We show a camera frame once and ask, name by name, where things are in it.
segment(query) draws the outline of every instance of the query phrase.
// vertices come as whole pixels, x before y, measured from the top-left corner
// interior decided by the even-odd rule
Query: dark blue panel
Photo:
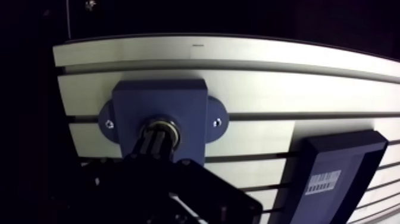
[[[123,156],[132,152],[148,119],[170,117],[181,142],[174,161],[191,158],[204,164],[207,86],[204,80],[135,80],[117,84],[112,92],[117,132]]]

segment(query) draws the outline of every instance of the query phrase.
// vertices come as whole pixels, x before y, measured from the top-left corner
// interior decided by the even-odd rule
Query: barcode
[[[339,179],[340,172],[341,170],[337,170],[329,173],[312,175],[310,181],[308,182],[305,195],[333,190],[335,188],[336,182]]]

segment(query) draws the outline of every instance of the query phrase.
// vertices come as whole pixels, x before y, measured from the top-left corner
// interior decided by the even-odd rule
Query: slatwall panel
[[[206,163],[204,167],[237,188],[280,183],[285,159]]]
[[[374,203],[375,201],[388,198],[390,196],[400,194],[400,181],[392,183],[390,185],[385,185],[383,187],[366,191],[362,196],[357,207],[366,206],[368,204]]]
[[[166,77],[203,78],[209,94],[218,98],[230,113],[400,112],[400,104],[393,103],[400,95],[400,85],[343,77],[260,71],[163,70],[78,74],[60,76],[58,80],[67,115],[96,116],[120,80]]]
[[[368,188],[377,187],[397,179],[400,179],[400,166],[393,166],[386,169],[377,170]]]
[[[206,44],[198,48],[192,45],[194,42]],[[95,72],[58,77],[65,113],[79,119],[97,116],[120,80],[204,79],[210,95],[221,100],[234,118],[222,138],[206,145],[208,162],[205,167],[248,191],[248,195],[263,204],[264,210],[276,209],[273,203],[283,186],[280,183],[286,164],[282,155],[295,149],[299,139],[373,128],[392,142],[400,140],[400,103],[397,103],[400,102],[400,85],[395,84],[400,83],[400,63],[393,61],[337,49],[240,38],[131,38],[58,46],[54,52],[56,65],[67,66],[65,71],[76,73],[84,64],[94,68]],[[194,63],[196,60],[201,63],[236,60],[235,64],[262,61],[275,71],[112,71],[118,66],[110,69],[106,64],[182,59]],[[97,63],[104,63],[111,72],[96,72]],[[310,117],[324,113],[329,114],[329,118],[314,120]],[[335,113],[342,118],[357,116],[335,119]],[[396,117],[377,116],[389,113]],[[235,120],[238,116],[241,116],[240,121]],[[80,157],[121,157],[119,146],[104,138],[96,123],[70,123],[70,130]],[[399,146],[391,145],[387,149],[381,168],[349,222],[363,223],[394,210],[393,206],[400,203],[400,195],[396,195],[400,166],[395,166],[400,161]],[[248,161],[229,161],[231,156],[248,155],[255,157]],[[215,159],[223,157],[223,161],[216,162]],[[269,217],[270,213],[263,214],[261,223],[267,224]]]
[[[378,212],[378,213],[369,214],[365,218],[362,218],[362,219],[359,219],[359,220],[351,222],[351,224],[365,224],[365,223],[372,224],[370,222],[373,222],[375,219],[377,219],[379,217],[382,217],[382,216],[384,216],[386,214],[389,214],[391,212],[397,211],[399,209],[400,209],[400,204],[396,205],[396,206],[393,206],[393,207],[390,207],[389,209],[384,209],[384,210],[382,210],[381,212]]]
[[[400,64],[323,46],[204,36],[120,38],[54,47],[56,66],[143,60],[230,60],[319,66],[399,77]]]
[[[400,162],[400,144],[390,145],[386,149],[379,166],[390,165],[392,163]]]
[[[389,119],[390,121],[400,122],[398,119]],[[335,123],[372,123],[374,130],[381,131],[381,123],[386,123],[387,119],[331,119],[332,124]],[[230,122],[228,130],[219,140],[206,144],[206,157],[223,156],[223,155],[252,155],[252,154],[271,154],[285,153],[289,150],[290,141],[292,139],[293,128],[296,121],[261,121],[261,122]],[[334,129],[329,126],[328,120],[302,120],[300,121],[302,128],[306,133],[310,133],[314,129],[316,135],[320,133],[324,135],[326,132],[333,133]],[[240,130],[258,130],[259,132],[243,132],[238,136]],[[101,133],[96,123],[71,123],[70,130],[72,138],[81,157],[109,157],[120,158],[121,151],[118,144],[115,144]],[[400,132],[388,132],[389,135],[400,139]]]
[[[396,195],[394,197],[364,207],[362,209],[355,210],[351,215],[350,219],[348,220],[348,222],[353,222],[363,217],[366,217],[370,214],[378,213],[384,209],[387,209],[397,204],[400,204],[400,195]]]

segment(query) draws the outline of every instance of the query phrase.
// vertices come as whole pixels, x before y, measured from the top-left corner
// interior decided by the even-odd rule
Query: bolt head
[[[219,127],[219,126],[222,125],[222,120],[221,120],[220,118],[217,118],[217,119],[212,123],[212,125],[213,125],[214,127]]]
[[[108,128],[108,129],[113,129],[114,128],[114,122],[112,122],[110,120],[107,120],[105,122],[105,127]]]

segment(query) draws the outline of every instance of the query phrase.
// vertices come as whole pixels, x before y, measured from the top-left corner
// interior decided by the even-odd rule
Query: slatwall groove
[[[400,161],[396,162],[396,163],[391,163],[391,164],[387,164],[387,165],[383,165],[377,168],[377,170],[383,170],[383,169],[387,169],[393,166],[399,166],[400,165]]]
[[[389,145],[397,145],[397,144],[400,144],[400,139],[389,142]]]
[[[275,154],[257,154],[257,155],[233,155],[220,157],[206,157],[206,163],[226,163],[238,161],[253,161],[253,160],[275,160],[277,158],[291,158],[299,156],[298,152],[275,153]]]

